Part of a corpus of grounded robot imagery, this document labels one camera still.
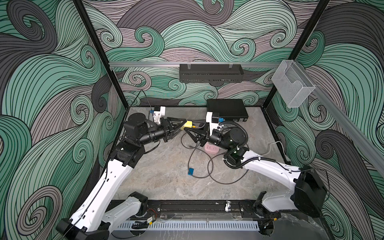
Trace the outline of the yellow charger cube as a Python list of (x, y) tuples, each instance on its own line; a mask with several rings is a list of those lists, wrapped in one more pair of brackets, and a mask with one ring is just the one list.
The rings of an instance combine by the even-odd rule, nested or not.
[(182, 127), (181, 129), (185, 129), (185, 128), (193, 128), (194, 127), (194, 124), (192, 121), (187, 121)]

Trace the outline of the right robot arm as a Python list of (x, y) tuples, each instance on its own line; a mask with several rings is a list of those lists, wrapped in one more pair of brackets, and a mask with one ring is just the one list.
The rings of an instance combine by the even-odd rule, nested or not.
[(255, 153), (247, 147), (247, 131), (235, 122), (222, 122), (215, 128), (184, 126), (183, 130), (195, 143), (226, 150), (223, 161), (227, 167), (254, 171), (284, 185), (285, 191), (261, 194), (258, 203), (265, 210), (298, 210), (312, 218), (321, 216), (328, 191), (314, 168), (286, 165)]

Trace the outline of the teal small block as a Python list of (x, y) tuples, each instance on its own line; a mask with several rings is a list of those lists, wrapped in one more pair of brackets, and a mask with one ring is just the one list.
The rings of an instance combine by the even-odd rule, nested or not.
[(188, 169), (188, 175), (192, 176), (194, 173), (194, 169), (193, 168), (189, 168)]

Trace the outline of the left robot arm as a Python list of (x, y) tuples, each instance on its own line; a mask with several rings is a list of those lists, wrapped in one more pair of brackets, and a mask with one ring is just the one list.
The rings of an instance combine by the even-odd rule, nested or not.
[(107, 208), (120, 185), (147, 154), (146, 144), (167, 142), (181, 129), (192, 126), (185, 119), (161, 117), (153, 122), (142, 113), (130, 115), (124, 123), (125, 136), (106, 162), (101, 178), (78, 210), (59, 221), (57, 231), (67, 240), (107, 240), (129, 217), (145, 215), (148, 198), (138, 192), (113, 209)]

